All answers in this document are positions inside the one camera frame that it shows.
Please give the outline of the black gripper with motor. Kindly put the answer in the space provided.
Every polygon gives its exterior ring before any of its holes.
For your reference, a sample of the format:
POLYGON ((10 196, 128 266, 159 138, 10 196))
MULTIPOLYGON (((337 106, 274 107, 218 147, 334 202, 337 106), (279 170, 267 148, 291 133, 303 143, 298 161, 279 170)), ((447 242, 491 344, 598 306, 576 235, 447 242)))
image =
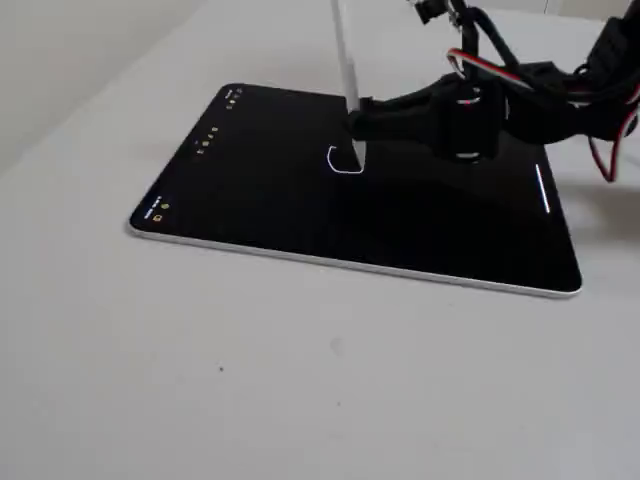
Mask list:
POLYGON ((554 63, 465 66, 468 72, 458 69, 399 97, 361 98, 348 115, 349 134, 356 141, 436 144, 439 156, 472 162, 495 157, 502 134, 543 146, 575 133, 567 98, 572 77, 554 63))

